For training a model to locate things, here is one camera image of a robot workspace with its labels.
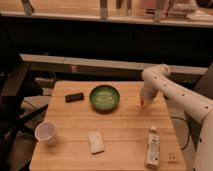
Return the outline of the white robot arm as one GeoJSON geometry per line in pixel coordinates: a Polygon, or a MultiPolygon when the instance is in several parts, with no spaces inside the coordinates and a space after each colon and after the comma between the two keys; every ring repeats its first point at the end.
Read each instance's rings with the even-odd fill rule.
{"type": "Polygon", "coordinates": [[[171,81],[170,74],[170,68],[166,64],[158,64],[142,71],[141,104],[148,107],[158,92],[161,92],[200,123],[202,128],[194,169],[213,171],[213,100],[171,81]]]}

